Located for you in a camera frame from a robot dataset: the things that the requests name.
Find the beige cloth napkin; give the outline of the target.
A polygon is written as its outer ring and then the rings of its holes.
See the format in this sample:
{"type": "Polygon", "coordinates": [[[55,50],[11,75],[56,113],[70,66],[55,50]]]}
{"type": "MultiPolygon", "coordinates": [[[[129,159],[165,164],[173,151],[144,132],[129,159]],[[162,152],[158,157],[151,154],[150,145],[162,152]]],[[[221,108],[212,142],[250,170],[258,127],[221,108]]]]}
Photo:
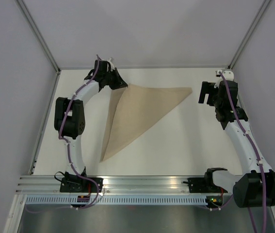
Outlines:
{"type": "Polygon", "coordinates": [[[101,161],[116,155],[182,103],[190,87],[152,88],[129,84],[113,90],[101,149],[101,161]]]}

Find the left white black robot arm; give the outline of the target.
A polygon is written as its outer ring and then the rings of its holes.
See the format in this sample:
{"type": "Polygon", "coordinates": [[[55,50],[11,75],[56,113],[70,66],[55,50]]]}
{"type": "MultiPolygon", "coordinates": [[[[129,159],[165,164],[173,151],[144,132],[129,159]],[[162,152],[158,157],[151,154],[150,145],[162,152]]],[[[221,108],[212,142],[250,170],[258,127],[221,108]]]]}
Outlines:
{"type": "Polygon", "coordinates": [[[89,181],[81,152],[81,136],[86,127],[84,107],[106,86],[117,90],[128,87],[128,84],[120,76],[112,58],[102,60],[98,57],[94,68],[72,96],[58,97],[56,100],[54,129],[58,132],[59,140],[65,143],[67,155],[64,185],[71,184],[77,192],[85,191],[89,181]]]}

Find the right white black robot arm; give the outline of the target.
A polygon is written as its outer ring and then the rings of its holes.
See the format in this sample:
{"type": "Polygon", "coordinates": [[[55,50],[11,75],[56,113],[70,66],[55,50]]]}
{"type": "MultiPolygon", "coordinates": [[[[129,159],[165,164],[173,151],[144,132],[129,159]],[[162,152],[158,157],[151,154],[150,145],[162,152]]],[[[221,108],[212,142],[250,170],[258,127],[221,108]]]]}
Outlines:
{"type": "Polygon", "coordinates": [[[216,119],[229,136],[242,168],[240,177],[226,168],[207,169],[204,188],[210,192],[224,189],[240,208],[275,206],[275,172],[253,139],[248,117],[237,105],[237,95],[238,85],[234,81],[202,83],[198,102],[215,108],[216,119]]]}

